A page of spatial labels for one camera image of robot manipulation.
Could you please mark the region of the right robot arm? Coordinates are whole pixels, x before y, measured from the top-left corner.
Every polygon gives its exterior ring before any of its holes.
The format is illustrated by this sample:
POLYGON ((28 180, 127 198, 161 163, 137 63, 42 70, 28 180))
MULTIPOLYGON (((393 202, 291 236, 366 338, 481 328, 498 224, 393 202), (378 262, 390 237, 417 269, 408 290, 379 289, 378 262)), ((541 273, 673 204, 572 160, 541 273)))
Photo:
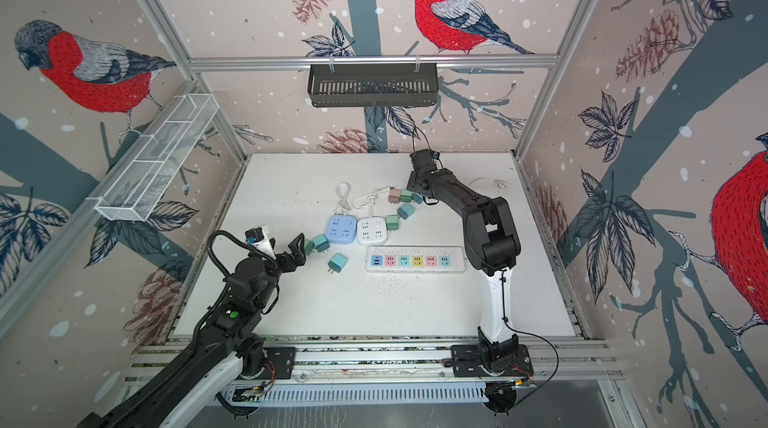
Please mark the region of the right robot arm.
POLYGON ((410 154, 410 160, 407 189, 442 202, 459 215, 467 260, 485 275, 487 293, 478 327, 481 366, 492 375, 508 370, 528 373, 518 334, 506 314, 507 271, 514 268, 521 253, 508 202, 480 194, 461 182, 442 166, 436 151, 417 150, 410 154))

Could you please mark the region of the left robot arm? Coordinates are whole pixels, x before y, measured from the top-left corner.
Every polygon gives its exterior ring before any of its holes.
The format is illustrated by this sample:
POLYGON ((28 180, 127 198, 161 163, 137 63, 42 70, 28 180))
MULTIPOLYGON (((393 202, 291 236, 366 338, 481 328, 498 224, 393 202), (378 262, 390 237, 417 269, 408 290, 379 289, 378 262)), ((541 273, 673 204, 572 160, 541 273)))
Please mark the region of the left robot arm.
POLYGON ((223 393, 228 385, 255 381, 257 393, 265 395, 291 377, 295 349, 268 348, 254 330, 277 304, 281 276, 305 265, 304 235, 277 253, 264 226, 247 230, 243 239, 216 230, 206 253, 224 286, 196 323, 190 343, 126 401, 103 416, 87 415, 80 426, 184 427, 211 399, 236 417, 248 417, 256 410, 231 404, 223 393))

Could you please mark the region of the long white power strip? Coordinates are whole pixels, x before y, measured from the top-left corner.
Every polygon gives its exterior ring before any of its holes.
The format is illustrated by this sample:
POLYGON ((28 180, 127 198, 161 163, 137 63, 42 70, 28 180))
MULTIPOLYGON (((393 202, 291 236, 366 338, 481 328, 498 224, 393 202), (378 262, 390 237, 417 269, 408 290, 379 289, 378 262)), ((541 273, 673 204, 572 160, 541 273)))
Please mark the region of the long white power strip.
POLYGON ((365 262, 369 273, 459 274, 466 271, 463 250, 451 246, 371 246, 365 262))

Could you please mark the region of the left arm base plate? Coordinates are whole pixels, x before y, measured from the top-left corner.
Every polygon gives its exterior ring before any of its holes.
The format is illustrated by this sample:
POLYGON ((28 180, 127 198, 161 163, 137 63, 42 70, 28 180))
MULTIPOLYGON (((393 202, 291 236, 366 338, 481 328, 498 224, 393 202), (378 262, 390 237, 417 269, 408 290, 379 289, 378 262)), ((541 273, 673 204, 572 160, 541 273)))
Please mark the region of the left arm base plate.
POLYGON ((287 380, 291 378, 297 350, 295 347, 259 347, 243 358, 244 380, 287 380))

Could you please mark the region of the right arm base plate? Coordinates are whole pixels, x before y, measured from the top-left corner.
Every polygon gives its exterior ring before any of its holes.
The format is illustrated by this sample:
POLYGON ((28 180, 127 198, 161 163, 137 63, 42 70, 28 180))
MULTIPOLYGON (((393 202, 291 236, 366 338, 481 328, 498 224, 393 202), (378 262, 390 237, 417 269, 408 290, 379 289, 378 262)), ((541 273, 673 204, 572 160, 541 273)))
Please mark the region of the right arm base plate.
POLYGON ((453 345, 450 356, 443 361, 457 378, 523 377, 533 376, 533 366, 526 345, 516 343, 503 346, 453 345))

